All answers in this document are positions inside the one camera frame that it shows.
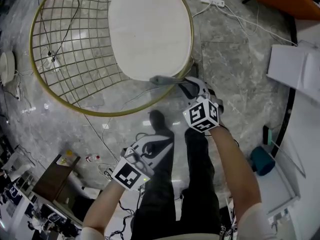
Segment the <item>gold metal frame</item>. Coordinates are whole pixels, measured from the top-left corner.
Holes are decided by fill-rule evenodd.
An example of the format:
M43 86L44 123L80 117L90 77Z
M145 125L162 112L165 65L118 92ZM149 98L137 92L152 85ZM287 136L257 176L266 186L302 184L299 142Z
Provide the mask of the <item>gold metal frame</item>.
M119 112L96 112L96 111L92 111L92 110L87 110L81 107L77 107L73 104L70 104L69 102L65 101L64 99L62 99L60 96L58 96L54 91L52 91L50 89L50 87L45 83L45 81L42 79L37 66L36 66L36 62L35 62L35 58L34 58L34 47L33 47L33 32L34 32L34 28L35 28L35 24L37 22L37 18L39 16L39 13L42 10L42 7L44 6L45 2L47 0L43 0L42 3L40 4L40 6L38 7L35 16L33 18L32 21L32 25L31 25L31 30L30 30L30 34L29 34L29 55L30 55L30 62L32 65L32 69L33 72L37 78L37 80L40 82L40 84L42 85L42 87L53 97L55 98L58 102L60 102L61 104L63 104L64 106L77 111L79 113L83 113L89 116L95 116L95 117L119 117L119 116L125 116L125 115L129 115L129 114L133 114L136 113L138 111L144 110L148 107L150 107L151 105L157 103L158 101L160 101L161 99L163 99L164 97L166 97L169 92L173 89L174 85L170 85L168 86L168 88L164 91L164 93L162 93L161 95L159 95L157 98L149 101L148 103L138 106L136 108L133 109L129 109L129 110L124 110L124 111L119 111ZM190 22L190 28L191 28L191 49L189 52L189 61L191 59L191 51L193 49L193 45L194 45L194 25L193 25L193 20L192 20L192 15L190 12L190 9L187 5L186 0L182 0L183 4L185 5L185 8L187 10L188 16L189 16L189 22ZM184 77L185 74L188 73L188 70L190 69L191 65L190 63L187 63L183 69L179 72L179 74L177 75L178 78L182 78Z

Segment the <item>white t-shirt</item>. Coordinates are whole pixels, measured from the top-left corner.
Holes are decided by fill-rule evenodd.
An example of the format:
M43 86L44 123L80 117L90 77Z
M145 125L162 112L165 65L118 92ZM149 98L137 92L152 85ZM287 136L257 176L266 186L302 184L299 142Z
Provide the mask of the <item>white t-shirt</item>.
M276 240L262 204L250 207L241 217L237 225L238 240ZM161 240L219 240L217 234L195 233L174 235ZM85 227L81 233L81 240L104 240L105 237L93 228Z

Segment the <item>gray tile floor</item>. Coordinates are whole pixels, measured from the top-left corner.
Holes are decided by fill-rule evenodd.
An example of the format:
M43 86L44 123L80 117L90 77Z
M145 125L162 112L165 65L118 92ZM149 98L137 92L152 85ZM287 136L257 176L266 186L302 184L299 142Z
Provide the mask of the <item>gray tile floor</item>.
M206 6L199 0L186 1L192 14ZM246 5L241 3L242 0L224 1L235 14L253 22L257 21L259 8L259 24L284 38L289 38L285 20L277 10L254 0ZM187 124L182 115L186 104L180 90L175 88L165 99L135 114L113 118L87 116L93 129L83 114L61 105L45 92L34 75L27 76L32 69L28 49L29 32L37 7L37 0L16 0L7 16L1 16L0 20L1 51L14 51L16 68L20 73L24 72L20 75L24 94L32 108L26 113L28 103L19 102L6 94L10 125L5 121L2 121L1 125L10 140L24 146L32 153L33 158L45 167L57 154L72 149L82 157L76 170L83 184L103 188L107 182L97 171L97 164L87 163L85 160L89 154L99 154L102 163L114 163L99 137L103 133L106 145L116 157L119 157L122 148L135 141L137 133L153 133L152 127L148 124L148 112L159 109L165 114L168 126L175 133L172 179L178 195L180 188L187 186L189 180L184 143ZM193 23L195 37L192 55L199 65L200 77L214 88L219 98L223 99L225 112L222 119L239 142L241 150L249 156L252 149L262 142L263 125L270 124L271 127L276 127L281 124L284 116L288 88L266 77L271 45L283 41L277 41L259 28L253 35L246 35L236 19L223 15L214 6L196 16ZM253 26L247 26L248 33L252 33L253 30ZM66 42L63 46L64 51L71 49L70 45L71 42ZM61 71L63 74L67 73L65 69ZM5 89L14 93L18 81L19 77ZM99 112L126 110L137 107L163 92L162 89L144 92L152 88L155 87L150 83L128 80L101 90L79 105ZM6 108L3 96L0 102L4 111ZM214 184L223 204L228 189L215 144L210 138L208 140L209 154L215 166ZM43 171L42 166L37 164L33 173L39 177Z

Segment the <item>person's right arm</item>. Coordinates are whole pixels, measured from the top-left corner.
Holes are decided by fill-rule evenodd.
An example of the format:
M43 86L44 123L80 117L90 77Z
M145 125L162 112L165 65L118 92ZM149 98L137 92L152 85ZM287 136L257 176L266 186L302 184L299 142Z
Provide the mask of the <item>person's right arm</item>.
M225 180L230 189L239 222L243 214L253 205L261 203L257 179L244 154L230 132L223 127L210 130L218 149Z

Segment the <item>wire mesh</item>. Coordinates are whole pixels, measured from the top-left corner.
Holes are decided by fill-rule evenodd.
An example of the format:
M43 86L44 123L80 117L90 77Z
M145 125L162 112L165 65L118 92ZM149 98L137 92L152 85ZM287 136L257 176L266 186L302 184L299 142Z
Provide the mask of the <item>wire mesh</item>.
M119 69L111 46L110 2L46 0L36 19L32 49L37 70L46 85L71 105L129 79Z

